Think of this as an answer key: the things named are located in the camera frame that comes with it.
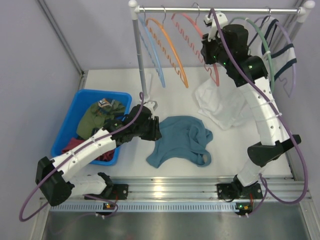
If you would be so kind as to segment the teal tank top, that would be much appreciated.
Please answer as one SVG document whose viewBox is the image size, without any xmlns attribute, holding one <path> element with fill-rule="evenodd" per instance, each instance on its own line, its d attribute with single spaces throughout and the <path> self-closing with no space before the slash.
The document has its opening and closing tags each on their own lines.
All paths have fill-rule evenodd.
<svg viewBox="0 0 320 240">
<path fill-rule="evenodd" d="M 212 156 L 206 150 L 213 140 L 213 133 L 202 120 L 188 115 L 167 117 L 159 124 L 162 137 L 155 142 L 155 147 L 146 161 L 158 169 L 165 161 L 172 158 L 186 159 L 197 167 L 207 167 L 212 163 Z"/>
</svg>

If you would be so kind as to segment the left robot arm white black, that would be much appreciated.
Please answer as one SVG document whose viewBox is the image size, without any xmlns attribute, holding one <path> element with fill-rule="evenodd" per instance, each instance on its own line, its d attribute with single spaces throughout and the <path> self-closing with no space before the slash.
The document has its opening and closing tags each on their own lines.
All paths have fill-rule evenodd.
<svg viewBox="0 0 320 240">
<path fill-rule="evenodd" d="M 76 177 L 76 173 L 103 154 L 137 137 L 145 141 L 157 141 L 162 135 L 159 117 L 155 115 L 157 103 L 148 101 L 133 107 L 124 119 L 107 122 L 93 136 L 73 149 L 49 159 L 38 161 L 35 182 L 52 206 L 58 206 L 76 196 L 93 196 L 108 199 L 114 183 L 108 175 Z"/>
</svg>

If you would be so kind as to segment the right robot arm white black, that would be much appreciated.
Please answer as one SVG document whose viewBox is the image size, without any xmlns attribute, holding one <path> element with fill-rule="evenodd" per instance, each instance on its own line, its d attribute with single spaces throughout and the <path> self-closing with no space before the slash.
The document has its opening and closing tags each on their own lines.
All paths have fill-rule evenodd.
<svg viewBox="0 0 320 240">
<path fill-rule="evenodd" d="M 229 24 L 222 29 L 223 36 L 215 34 L 213 39 L 204 34 L 200 51 L 205 63 L 220 64 L 233 80 L 248 104 L 260 136 L 260 141 L 247 149 L 248 161 L 243 169 L 228 184 L 219 184 L 219 198 L 245 199 L 259 188 L 258 177 L 265 166 L 282 154 L 300 144 L 298 134 L 289 136 L 280 113 L 274 111 L 276 104 L 270 89 L 268 71 L 264 61 L 249 53 L 249 32 L 240 24 Z"/>
</svg>

